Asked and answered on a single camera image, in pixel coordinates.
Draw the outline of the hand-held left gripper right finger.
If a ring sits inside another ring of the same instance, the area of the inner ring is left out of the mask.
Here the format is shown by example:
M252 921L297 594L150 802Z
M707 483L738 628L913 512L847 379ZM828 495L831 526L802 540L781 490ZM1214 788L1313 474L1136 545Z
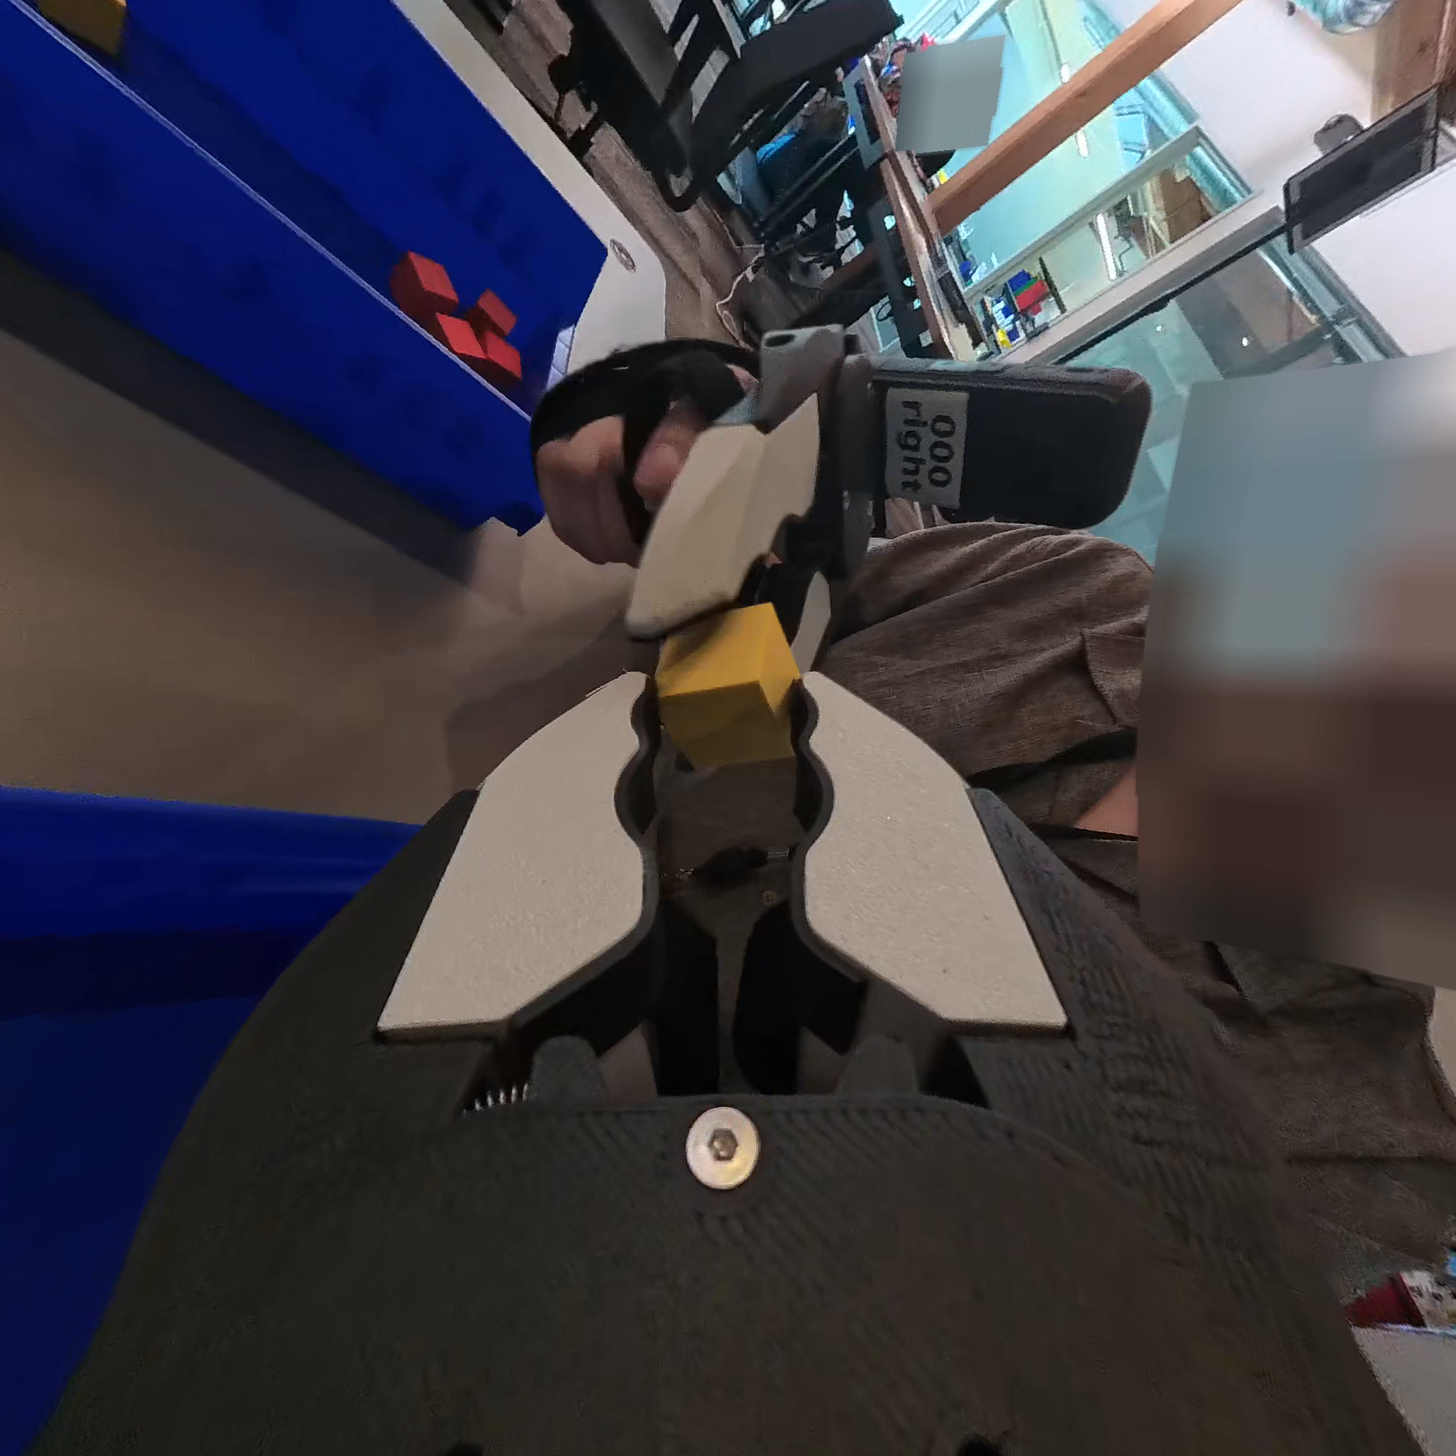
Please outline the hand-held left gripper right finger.
M821 807L793 864L828 966L816 1034L1060 1034L1067 1013L960 772L824 672L802 679Z

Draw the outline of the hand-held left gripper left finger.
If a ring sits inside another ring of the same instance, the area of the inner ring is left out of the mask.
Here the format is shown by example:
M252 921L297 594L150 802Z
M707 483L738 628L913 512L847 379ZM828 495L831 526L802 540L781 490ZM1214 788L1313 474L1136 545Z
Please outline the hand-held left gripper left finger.
M375 1022L384 1038L523 1034L649 925L623 791L649 765L649 677L625 670L479 783Z

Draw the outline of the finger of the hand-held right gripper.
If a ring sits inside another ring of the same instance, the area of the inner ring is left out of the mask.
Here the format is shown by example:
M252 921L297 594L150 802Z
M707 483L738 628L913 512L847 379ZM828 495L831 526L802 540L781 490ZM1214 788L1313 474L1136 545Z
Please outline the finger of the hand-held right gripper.
M733 604L781 523L812 504L819 412L812 393L767 431L715 424L698 434L649 524L629 634L670 634Z
M807 674L823 658L831 639L833 611L831 583L823 571L816 570L805 580L804 601L790 632L790 653L798 674Z

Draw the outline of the yellow wooden cube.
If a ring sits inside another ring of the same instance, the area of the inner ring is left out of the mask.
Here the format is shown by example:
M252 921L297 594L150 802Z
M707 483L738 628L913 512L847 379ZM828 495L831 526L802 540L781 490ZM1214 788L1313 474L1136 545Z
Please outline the yellow wooden cube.
M660 724L691 769L790 758L800 674L772 604L670 632L653 674Z
M124 25L128 20L126 1L74 0L74 1L36 1L39 15L58 27L70 39L114 60L121 55Z

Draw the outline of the blue plastic bin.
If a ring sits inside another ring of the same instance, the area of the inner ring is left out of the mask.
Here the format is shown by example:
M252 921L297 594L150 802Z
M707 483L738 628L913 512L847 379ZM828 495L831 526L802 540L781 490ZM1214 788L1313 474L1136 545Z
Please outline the blue plastic bin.
M462 528L540 518L530 414L606 244L395 3L1 15L3 245ZM516 313L502 393L391 301Z
M232 1036L415 831L3 786L3 1454L57 1405Z

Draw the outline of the person's right hand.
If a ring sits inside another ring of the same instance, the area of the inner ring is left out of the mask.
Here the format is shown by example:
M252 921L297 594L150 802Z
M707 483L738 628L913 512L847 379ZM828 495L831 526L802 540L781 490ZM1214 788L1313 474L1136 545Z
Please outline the person's right hand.
M568 438L545 441L537 450L535 472L544 514L557 540L596 566L635 566L641 545L632 537L620 485L627 483L653 514L672 490L703 427L700 410L677 400L648 436L632 472L625 469L622 414L594 419Z

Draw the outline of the black office chair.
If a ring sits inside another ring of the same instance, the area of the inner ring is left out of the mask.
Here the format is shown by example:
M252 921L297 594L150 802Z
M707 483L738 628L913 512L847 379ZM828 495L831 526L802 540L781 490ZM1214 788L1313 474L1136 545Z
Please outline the black office chair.
M821 1L750 36L696 108L684 160L649 167L667 206L686 212L738 154L778 134L899 25L901 13L889 1Z

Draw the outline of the small black wall screen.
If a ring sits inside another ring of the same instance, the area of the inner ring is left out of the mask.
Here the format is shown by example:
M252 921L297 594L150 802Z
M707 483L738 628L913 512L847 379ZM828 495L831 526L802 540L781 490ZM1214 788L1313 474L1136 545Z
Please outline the small black wall screen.
M1339 114L1320 128L1318 157L1282 185L1289 256L1435 171L1441 91L1433 84L1367 126Z

